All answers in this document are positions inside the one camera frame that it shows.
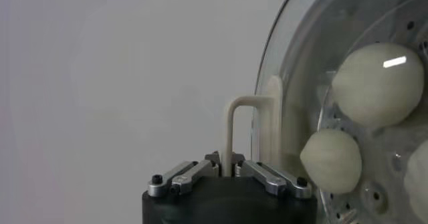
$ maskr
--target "hole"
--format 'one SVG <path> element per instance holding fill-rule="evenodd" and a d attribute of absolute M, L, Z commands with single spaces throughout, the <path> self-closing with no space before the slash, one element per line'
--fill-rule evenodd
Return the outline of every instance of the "hole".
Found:
<path fill-rule="evenodd" d="M 415 22 L 414 21 L 409 21 L 409 23 L 407 24 L 407 30 L 412 29 L 415 26 Z"/>

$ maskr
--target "bolt head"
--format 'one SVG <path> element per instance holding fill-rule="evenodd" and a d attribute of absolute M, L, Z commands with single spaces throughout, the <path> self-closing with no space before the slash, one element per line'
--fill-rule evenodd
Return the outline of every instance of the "bolt head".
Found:
<path fill-rule="evenodd" d="M 162 184 L 162 181 L 163 181 L 162 175 L 153 175 L 152 176 L 152 183 L 153 184 L 159 185 L 159 184 Z"/>

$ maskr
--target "white ball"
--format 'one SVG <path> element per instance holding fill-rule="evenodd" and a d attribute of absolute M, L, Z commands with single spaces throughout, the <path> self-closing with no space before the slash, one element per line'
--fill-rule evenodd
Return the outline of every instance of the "white ball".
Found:
<path fill-rule="evenodd" d="M 324 191 L 349 193 L 360 179 L 360 150 L 354 139 L 342 131 L 324 129 L 313 134 L 300 160 L 309 177 Z"/>
<path fill-rule="evenodd" d="M 410 157 L 404 177 L 404 188 L 409 194 L 413 212 L 428 224 L 428 141 Z"/>
<path fill-rule="evenodd" d="M 332 82 L 334 101 L 351 120 L 376 128 L 402 121 L 423 91 L 418 55 L 401 45 L 375 43 L 352 52 Z"/>

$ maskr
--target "white round object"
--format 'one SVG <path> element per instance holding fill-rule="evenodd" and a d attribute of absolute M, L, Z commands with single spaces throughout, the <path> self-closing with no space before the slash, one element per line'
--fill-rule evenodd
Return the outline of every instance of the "white round object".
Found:
<path fill-rule="evenodd" d="M 411 155 L 404 177 L 404 188 L 416 216 L 428 224 L 428 141 Z"/>
<path fill-rule="evenodd" d="M 374 43 L 345 59 L 332 82 L 334 101 L 361 125 L 390 126 L 418 105 L 423 75 L 421 60 L 410 49 Z"/>
<path fill-rule="evenodd" d="M 339 130 L 324 129 L 313 134 L 300 160 L 314 183 L 331 193 L 351 192 L 361 175 L 358 145 L 350 135 Z"/>

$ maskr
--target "screw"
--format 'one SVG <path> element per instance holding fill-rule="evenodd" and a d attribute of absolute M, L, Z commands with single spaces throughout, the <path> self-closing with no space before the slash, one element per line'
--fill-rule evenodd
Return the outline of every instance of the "screw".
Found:
<path fill-rule="evenodd" d="M 153 175 L 152 176 L 152 183 L 155 185 L 162 184 L 162 175 Z"/>
<path fill-rule="evenodd" d="M 303 178 L 303 177 L 298 177 L 297 178 L 297 185 L 299 187 L 307 187 L 308 186 L 308 181 L 305 178 Z"/>
<path fill-rule="evenodd" d="M 172 185 L 169 191 L 173 195 L 178 195 L 180 193 L 180 187 L 178 185 Z"/>

